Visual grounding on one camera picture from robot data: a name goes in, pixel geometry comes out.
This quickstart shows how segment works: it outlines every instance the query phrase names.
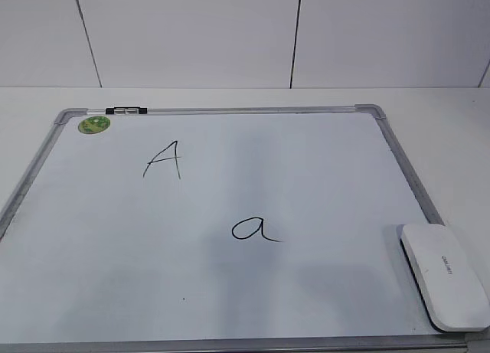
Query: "round sticker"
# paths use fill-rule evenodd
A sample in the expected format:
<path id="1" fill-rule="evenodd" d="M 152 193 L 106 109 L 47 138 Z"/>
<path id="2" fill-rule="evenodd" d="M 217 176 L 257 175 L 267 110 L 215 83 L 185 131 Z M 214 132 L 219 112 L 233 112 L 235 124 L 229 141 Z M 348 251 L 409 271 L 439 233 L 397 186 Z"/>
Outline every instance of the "round sticker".
<path id="1" fill-rule="evenodd" d="M 110 119 L 104 116 L 94 116 L 87 119 L 84 119 L 78 125 L 78 130 L 81 133 L 99 133 L 105 131 L 110 126 Z"/>

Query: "whiteboard surface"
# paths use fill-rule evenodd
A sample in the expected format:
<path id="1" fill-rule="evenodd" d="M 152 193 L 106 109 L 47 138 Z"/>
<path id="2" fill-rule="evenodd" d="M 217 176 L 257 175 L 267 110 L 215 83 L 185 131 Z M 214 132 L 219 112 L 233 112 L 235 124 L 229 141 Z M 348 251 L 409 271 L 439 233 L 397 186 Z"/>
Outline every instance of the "whiteboard surface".
<path id="1" fill-rule="evenodd" d="M 436 333 L 396 229 L 426 220 L 370 115 L 82 119 L 0 242 L 0 342 Z M 181 179 L 143 178 L 174 140 Z M 234 238 L 248 217 L 281 242 Z"/>

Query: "white wall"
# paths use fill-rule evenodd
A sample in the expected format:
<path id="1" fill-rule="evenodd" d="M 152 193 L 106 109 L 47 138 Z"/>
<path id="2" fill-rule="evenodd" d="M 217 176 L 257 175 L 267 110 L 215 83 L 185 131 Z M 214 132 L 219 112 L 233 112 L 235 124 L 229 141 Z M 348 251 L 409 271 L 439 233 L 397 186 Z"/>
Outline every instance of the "white wall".
<path id="1" fill-rule="evenodd" d="M 99 86 L 75 0 L 0 0 L 0 86 Z"/>
<path id="2" fill-rule="evenodd" d="M 289 87 L 298 0 L 80 5 L 104 87 Z M 477 87 L 489 59 L 490 0 L 302 0 L 293 87 Z M 98 84 L 76 0 L 0 0 L 0 86 Z"/>
<path id="3" fill-rule="evenodd" d="M 294 87 L 477 87 L 490 0 L 302 0 Z"/>
<path id="4" fill-rule="evenodd" d="M 105 87 L 289 87 L 298 0 L 80 0 Z"/>

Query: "white eraser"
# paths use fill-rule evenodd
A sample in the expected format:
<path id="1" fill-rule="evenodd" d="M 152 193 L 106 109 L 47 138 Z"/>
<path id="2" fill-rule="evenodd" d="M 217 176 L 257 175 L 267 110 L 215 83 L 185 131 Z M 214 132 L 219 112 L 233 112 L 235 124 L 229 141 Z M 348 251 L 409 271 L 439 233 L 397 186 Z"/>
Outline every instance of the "white eraser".
<path id="1" fill-rule="evenodd" d="M 433 324 L 444 332 L 477 332 L 490 325 L 490 303 L 452 231 L 408 224 L 401 237 Z"/>

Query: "white table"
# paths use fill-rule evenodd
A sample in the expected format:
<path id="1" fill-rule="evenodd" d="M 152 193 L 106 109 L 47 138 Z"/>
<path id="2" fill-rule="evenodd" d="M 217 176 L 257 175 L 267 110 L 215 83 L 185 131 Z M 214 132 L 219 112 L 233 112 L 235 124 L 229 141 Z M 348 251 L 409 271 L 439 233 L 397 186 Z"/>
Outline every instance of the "white table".
<path id="1" fill-rule="evenodd" d="M 65 108 L 339 106 L 374 103 L 490 295 L 490 89 L 0 89 L 0 206 Z"/>

